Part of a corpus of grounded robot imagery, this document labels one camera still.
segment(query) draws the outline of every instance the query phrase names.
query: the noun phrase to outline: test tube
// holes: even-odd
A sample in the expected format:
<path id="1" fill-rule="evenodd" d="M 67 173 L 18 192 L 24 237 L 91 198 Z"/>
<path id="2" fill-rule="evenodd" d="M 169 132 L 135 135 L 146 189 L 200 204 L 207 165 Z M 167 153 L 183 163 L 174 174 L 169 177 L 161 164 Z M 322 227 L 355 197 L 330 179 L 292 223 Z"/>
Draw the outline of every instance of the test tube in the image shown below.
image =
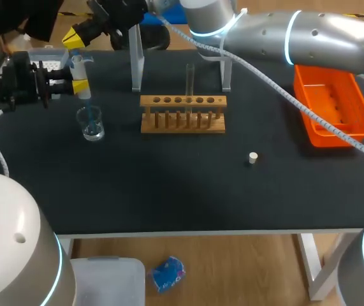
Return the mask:
<path id="1" fill-rule="evenodd" d="M 193 86 L 194 86 L 194 64 L 186 66 L 186 102 L 193 102 Z M 185 113 L 192 112 L 191 107 L 185 107 Z"/>

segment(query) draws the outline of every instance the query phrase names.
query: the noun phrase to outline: white table leg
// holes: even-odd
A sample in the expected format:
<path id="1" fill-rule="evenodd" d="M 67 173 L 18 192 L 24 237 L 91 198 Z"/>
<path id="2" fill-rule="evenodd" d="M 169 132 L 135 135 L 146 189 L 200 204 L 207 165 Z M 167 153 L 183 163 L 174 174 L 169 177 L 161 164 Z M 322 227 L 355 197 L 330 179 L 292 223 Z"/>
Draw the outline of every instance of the white table leg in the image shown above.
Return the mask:
<path id="1" fill-rule="evenodd" d="M 68 258 L 71 259 L 71 254 L 73 253 L 74 239 L 59 237 L 59 240 L 62 248 L 66 251 Z"/>
<path id="2" fill-rule="evenodd" d="M 346 233 L 335 243 L 332 254 L 321 267 L 313 234 L 298 234 L 303 264 L 308 278 L 311 301 L 324 300 L 337 282 L 337 265 L 357 233 Z"/>

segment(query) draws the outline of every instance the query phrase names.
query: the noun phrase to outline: metal bracket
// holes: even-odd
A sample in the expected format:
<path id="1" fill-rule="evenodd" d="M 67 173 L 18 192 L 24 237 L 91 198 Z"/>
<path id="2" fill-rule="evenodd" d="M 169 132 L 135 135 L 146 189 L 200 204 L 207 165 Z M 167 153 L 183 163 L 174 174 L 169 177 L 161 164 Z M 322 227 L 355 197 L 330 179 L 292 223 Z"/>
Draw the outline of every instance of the metal bracket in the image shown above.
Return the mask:
<path id="1" fill-rule="evenodd" d="M 138 92 L 141 91 L 143 65 L 145 64 L 139 24 L 129 30 L 129 53 L 131 55 L 132 91 Z"/>

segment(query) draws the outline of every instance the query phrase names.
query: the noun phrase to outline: black tabletop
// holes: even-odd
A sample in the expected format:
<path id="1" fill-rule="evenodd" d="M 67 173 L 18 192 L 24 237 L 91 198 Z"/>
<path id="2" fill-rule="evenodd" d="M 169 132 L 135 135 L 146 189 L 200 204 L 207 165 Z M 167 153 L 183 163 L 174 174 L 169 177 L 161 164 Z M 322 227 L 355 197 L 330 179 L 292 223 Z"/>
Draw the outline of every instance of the black tabletop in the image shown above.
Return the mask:
<path id="1" fill-rule="evenodd" d="M 233 67 L 225 135 L 142 135 L 129 55 L 92 55 L 87 69 L 104 140 L 83 139 L 76 98 L 0 118 L 10 176 L 56 233 L 364 227 L 364 155 L 312 147 L 298 110 L 241 66 Z M 142 94 L 183 95 L 192 62 L 195 94 L 223 94 L 217 63 L 196 51 L 146 54 Z M 254 64 L 292 92 L 291 67 Z M 250 152 L 259 154 L 252 166 Z"/>

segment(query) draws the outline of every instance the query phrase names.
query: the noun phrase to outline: orange tray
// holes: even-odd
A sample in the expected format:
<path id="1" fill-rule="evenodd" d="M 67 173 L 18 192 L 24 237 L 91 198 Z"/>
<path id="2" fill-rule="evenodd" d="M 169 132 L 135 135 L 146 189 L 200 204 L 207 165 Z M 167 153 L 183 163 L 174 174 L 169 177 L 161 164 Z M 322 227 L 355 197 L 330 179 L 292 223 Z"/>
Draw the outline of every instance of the orange tray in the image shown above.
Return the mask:
<path id="1" fill-rule="evenodd" d="M 364 139 L 364 97 L 354 75 L 344 71 L 295 66 L 296 98 L 318 116 L 358 141 Z M 302 113 L 315 147 L 350 147 Z"/>

